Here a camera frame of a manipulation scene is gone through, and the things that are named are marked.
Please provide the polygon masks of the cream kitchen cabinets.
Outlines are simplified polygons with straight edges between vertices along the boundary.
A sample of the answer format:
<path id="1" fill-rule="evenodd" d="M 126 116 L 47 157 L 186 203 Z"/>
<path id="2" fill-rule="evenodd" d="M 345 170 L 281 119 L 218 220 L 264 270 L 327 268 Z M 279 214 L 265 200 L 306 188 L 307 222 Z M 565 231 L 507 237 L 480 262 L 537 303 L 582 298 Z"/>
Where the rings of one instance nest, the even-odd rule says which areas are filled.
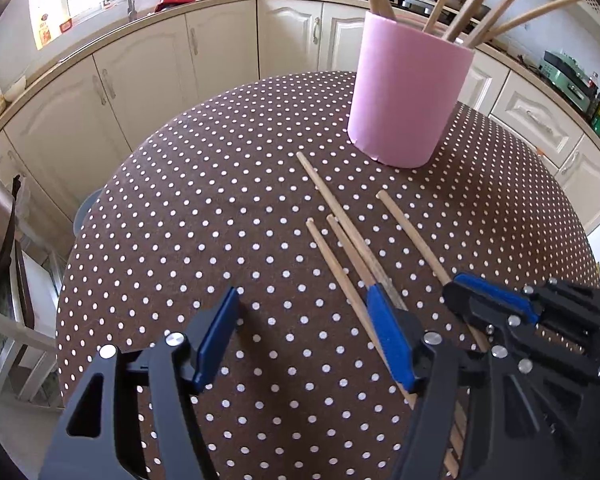
<path id="1" fill-rule="evenodd" d="M 173 116 L 264 77 L 355 70 L 365 11 L 337 0 L 214 0 L 144 18 L 65 58 L 0 117 L 0 179 L 24 180 L 27 232 L 66 254 L 83 201 Z M 475 54 L 460 100 L 532 145 L 587 231 L 600 140 L 520 63 Z"/>

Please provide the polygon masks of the white chair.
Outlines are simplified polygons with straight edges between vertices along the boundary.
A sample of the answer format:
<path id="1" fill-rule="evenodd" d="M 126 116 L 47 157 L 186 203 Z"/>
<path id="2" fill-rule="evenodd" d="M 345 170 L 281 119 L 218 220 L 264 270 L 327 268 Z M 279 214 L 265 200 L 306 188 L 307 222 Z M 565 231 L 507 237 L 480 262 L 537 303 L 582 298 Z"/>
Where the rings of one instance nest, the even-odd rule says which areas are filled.
<path id="1" fill-rule="evenodd" d="M 47 402 L 57 370 L 56 318 L 61 276 L 50 255 L 44 264 L 15 242 L 0 284 L 0 394 Z"/>

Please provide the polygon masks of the grey waste bin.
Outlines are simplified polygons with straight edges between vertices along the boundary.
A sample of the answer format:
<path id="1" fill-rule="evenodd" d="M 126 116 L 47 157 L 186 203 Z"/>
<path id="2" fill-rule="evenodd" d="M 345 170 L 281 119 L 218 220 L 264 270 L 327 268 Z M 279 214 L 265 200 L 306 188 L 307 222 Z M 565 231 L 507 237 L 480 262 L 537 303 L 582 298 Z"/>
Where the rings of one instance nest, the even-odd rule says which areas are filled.
<path id="1" fill-rule="evenodd" d="M 94 191 L 89 196 L 87 196 L 84 202 L 79 206 L 79 209 L 76 212 L 76 215 L 73 219 L 72 230 L 74 236 L 79 235 L 79 232 L 81 231 L 83 223 L 85 221 L 86 215 L 91 210 L 94 203 L 96 203 L 96 200 L 98 200 L 101 192 L 102 188 L 99 188 L 98 190 Z"/>

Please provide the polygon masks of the green appliance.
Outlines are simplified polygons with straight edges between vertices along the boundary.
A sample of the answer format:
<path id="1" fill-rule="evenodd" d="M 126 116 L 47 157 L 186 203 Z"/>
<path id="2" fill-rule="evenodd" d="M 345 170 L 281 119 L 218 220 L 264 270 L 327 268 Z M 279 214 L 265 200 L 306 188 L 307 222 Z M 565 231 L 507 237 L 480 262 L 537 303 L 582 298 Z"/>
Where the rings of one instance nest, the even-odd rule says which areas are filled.
<path id="1" fill-rule="evenodd" d="M 588 112 L 597 96 L 598 85 L 574 58 L 562 52 L 545 51 L 539 71 L 579 113 Z"/>

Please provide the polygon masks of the brown polka dot tablecloth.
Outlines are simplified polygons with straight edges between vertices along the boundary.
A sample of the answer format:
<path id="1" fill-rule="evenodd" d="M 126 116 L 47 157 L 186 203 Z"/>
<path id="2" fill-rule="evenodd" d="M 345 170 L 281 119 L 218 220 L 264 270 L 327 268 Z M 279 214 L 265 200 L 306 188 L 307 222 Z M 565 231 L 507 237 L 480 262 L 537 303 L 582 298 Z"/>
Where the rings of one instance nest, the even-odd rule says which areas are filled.
<path id="1" fill-rule="evenodd" d="M 600 284 L 570 201 L 535 152 L 457 105 L 426 166 L 349 141 L 355 76 L 265 79 L 175 116 L 114 173 L 76 238 L 57 315 L 70 396 L 104 344 L 156 344 L 235 287 L 244 310 L 193 400 L 223 479 L 385 479 L 411 411 L 306 229 L 338 240 L 312 165 L 428 330 L 474 341 L 377 198 L 387 192 L 450 273 L 510 288 Z"/>

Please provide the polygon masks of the pink cylindrical holder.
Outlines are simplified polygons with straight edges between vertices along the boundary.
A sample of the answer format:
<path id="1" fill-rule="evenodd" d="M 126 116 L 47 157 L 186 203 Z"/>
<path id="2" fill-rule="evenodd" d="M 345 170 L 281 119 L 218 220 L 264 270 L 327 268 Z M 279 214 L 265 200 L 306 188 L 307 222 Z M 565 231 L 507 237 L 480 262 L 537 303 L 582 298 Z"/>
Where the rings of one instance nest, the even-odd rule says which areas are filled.
<path id="1" fill-rule="evenodd" d="M 475 52 L 368 12 L 347 132 L 384 165 L 424 166 L 437 148 Z"/>

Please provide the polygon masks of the gas stove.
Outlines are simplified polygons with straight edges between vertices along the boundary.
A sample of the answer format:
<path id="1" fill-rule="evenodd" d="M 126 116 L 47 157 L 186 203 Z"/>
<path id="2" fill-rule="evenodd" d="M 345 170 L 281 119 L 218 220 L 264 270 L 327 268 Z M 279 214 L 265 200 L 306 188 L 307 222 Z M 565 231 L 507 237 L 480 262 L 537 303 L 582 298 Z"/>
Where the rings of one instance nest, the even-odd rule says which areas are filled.
<path id="1" fill-rule="evenodd" d="M 389 2 L 395 9 L 414 12 L 421 16 L 426 16 L 426 18 L 428 18 L 436 5 L 434 0 L 389 0 Z M 443 24 L 451 24 L 458 12 L 460 11 L 445 6 L 439 16 L 439 21 L 442 21 Z M 473 16 L 470 19 L 469 24 L 478 25 L 479 22 L 480 20 L 478 20 L 476 16 Z"/>

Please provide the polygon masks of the orange box on counter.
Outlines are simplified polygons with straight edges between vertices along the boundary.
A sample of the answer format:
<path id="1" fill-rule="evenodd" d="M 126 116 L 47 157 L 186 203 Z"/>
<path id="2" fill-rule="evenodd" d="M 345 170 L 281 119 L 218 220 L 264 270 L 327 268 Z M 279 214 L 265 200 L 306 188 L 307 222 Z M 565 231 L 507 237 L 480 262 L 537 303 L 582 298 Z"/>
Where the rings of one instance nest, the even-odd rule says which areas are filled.
<path id="1" fill-rule="evenodd" d="M 35 26 L 36 47 L 38 50 L 46 47 L 62 34 L 65 34 L 73 26 L 73 19 L 64 14 L 44 13 L 40 16 Z"/>

